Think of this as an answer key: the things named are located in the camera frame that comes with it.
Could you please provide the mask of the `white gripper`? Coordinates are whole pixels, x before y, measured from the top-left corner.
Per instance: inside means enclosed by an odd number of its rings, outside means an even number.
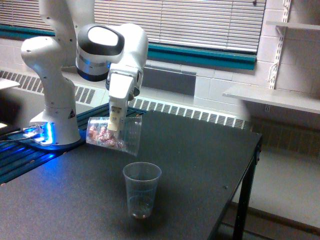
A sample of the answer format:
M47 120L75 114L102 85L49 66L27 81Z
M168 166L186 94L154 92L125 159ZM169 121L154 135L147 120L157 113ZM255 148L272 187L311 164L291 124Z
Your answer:
M107 129L122 130L127 116L128 102L139 95L143 72L140 67L120 63L110 65L107 83L109 95L109 119Z

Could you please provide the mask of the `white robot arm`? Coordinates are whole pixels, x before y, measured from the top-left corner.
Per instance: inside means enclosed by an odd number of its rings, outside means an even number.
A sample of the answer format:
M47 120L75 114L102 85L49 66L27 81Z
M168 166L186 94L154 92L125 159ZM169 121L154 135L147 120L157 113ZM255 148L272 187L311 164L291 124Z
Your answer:
M41 146L64 146L80 140L75 85L62 69L75 67L90 82L106 81L110 119L107 133L124 128L128 103L140 93L148 55L148 36L138 25L95 23L92 0L41 0L39 14L55 35L25 40L21 57L39 76L44 109L31 119L38 133L26 133Z

